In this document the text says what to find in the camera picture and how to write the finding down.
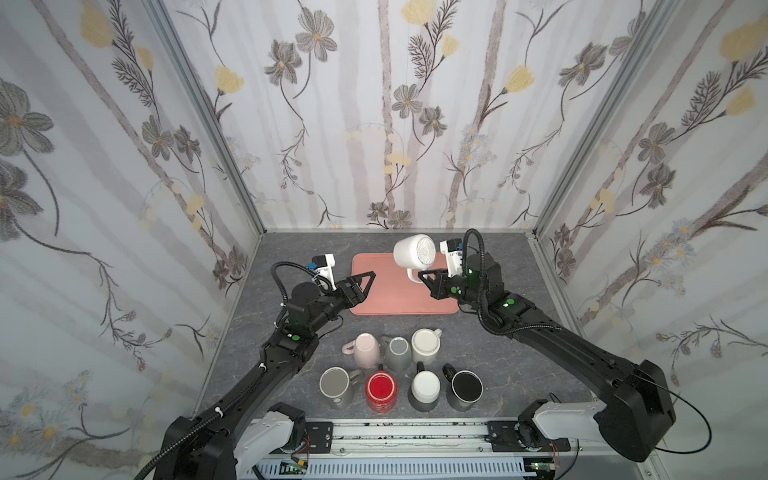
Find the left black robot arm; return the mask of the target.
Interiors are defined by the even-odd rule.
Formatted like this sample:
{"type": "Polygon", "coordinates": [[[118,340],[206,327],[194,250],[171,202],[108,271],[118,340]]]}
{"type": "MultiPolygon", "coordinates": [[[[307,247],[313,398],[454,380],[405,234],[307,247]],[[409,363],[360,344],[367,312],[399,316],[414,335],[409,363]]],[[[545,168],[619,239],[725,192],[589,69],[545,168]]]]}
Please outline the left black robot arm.
{"type": "Polygon", "coordinates": [[[281,310],[258,363],[213,406],[194,418],[178,417],[137,478],[238,479],[267,454],[304,439],[302,411],[278,403],[262,420],[255,413],[301,371],[320,343],[320,329],[367,299],[376,275],[368,271],[333,283],[296,264],[310,279],[287,290],[277,273],[280,266],[273,264],[270,274],[281,310]]]}

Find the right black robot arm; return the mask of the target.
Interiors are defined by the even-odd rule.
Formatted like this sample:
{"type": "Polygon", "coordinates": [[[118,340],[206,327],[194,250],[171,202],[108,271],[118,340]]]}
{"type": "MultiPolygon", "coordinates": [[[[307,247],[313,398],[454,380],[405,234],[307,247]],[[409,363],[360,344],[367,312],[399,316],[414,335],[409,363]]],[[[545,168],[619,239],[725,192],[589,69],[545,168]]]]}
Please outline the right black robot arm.
{"type": "Polygon", "coordinates": [[[534,401],[517,418],[522,446],[589,440],[643,462],[675,423],[667,382],[656,364],[636,364],[561,326],[530,300],[508,291],[500,265],[489,254],[471,255],[458,273],[427,270],[418,277],[431,297],[453,298],[469,307],[487,332],[535,349],[595,394],[594,402],[534,401]]]}

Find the white mug red inside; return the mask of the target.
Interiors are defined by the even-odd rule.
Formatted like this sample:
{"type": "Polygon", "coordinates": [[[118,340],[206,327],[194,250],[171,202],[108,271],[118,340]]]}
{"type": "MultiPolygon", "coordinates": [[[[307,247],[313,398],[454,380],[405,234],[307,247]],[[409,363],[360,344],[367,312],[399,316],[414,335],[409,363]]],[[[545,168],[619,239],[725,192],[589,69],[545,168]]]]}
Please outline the white mug red inside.
{"type": "Polygon", "coordinates": [[[415,331],[410,341],[413,361],[422,362],[424,365],[434,363],[441,347],[442,333],[439,328],[421,328],[415,331]]]}

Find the black mug white rim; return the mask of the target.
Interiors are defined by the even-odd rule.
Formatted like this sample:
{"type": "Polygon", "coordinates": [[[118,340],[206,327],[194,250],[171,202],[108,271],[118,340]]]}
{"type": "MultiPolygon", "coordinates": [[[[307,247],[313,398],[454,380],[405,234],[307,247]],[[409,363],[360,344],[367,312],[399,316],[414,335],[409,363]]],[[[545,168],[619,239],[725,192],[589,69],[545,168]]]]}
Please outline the black mug white rim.
{"type": "Polygon", "coordinates": [[[484,385],[476,373],[457,369],[450,363],[443,365],[442,373],[448,382],[446,397],[454,410],[468,411],[482,398],[484,385]]]}

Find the cream ribbed mug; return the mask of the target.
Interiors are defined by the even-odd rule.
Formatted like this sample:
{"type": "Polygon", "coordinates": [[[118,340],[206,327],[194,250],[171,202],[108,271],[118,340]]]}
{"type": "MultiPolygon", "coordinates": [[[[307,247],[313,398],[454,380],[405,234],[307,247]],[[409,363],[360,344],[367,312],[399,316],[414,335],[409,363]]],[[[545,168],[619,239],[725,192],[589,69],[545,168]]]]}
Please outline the cream ribbed mug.
{"type": "Polygon", "coordinates": [[[409,236],[398,241],[393,249],[395,263],[406,270],[408,278],[420,283],[418,273],[429,270],[436,261],[434,241],[426,234],[409,236]]]}

